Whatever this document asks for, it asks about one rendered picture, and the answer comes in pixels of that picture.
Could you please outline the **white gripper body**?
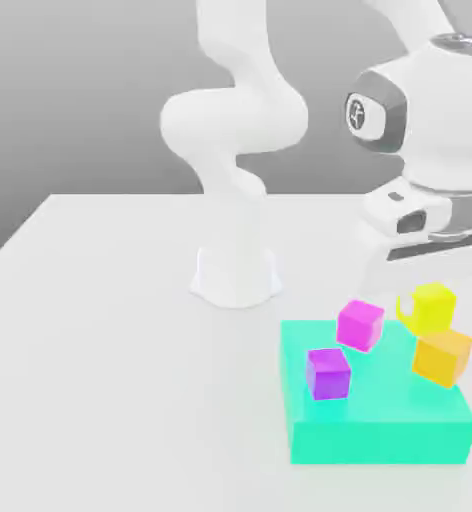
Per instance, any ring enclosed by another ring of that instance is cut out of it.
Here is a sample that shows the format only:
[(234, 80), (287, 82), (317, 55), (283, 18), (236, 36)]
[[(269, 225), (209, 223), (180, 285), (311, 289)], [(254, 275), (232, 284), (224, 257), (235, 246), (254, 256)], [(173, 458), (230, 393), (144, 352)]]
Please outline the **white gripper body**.
[(364, 236), (361, 290), (396, 292), (433, 281), (472, 276), (472, 234), (460, 240), (393, 240), (371, 229)]

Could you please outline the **small yellow cube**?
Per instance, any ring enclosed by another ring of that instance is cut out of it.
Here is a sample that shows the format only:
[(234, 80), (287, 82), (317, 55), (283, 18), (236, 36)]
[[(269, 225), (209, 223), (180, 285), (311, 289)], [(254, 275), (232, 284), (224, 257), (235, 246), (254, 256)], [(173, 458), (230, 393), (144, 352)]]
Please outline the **small yellow cube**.
[(411, 330), (416, 335), (442, 332), (450, 328), (456, 295), (445, 285), (433, 282), (418, 286), (413, 294)]

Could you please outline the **small magenta cube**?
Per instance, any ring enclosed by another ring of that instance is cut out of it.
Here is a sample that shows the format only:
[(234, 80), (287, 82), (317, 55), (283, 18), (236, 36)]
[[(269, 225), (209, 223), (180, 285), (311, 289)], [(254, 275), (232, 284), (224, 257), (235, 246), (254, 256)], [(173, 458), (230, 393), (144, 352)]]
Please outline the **small magenta cube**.
[(336, 341), (368, 353), (382, 335), (385, 310), (360, 300), (350, 301), (337, 318)]

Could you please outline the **small orange cube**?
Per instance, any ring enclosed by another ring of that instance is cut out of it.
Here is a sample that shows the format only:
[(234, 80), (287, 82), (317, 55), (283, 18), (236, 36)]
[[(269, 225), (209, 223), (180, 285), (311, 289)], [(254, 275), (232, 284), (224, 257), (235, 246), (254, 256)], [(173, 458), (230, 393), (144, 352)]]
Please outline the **small orange cube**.
[(412, 371), (450, 389), (465, 371), (472, 349), (472, 338), (448, 329), (417, 338)]

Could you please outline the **small purple cube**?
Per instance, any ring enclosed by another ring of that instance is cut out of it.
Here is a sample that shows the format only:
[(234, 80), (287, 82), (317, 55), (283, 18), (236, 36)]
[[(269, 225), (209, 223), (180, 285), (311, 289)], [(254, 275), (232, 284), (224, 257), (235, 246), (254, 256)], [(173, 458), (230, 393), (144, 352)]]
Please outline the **small purple cube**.
[(351, 368), (339, 348), (309, 350), (306, 381), (315, 401), (346, 399), (349, 394)]

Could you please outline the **large teal box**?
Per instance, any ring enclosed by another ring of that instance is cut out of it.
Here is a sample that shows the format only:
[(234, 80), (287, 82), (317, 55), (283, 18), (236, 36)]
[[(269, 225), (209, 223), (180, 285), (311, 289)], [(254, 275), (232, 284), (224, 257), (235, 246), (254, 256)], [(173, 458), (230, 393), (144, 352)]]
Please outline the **large teal box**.
[(284, 320), (279, 367), (293, 464), (463, 464), (472, 446), (472, 411), (458, 387), (412, 371), (414, 336), (386, 321), (369, 353), (344, 351), (351, 367), (345, 399), (316, 401), (307, 354), (336, 347), (333, 320)]

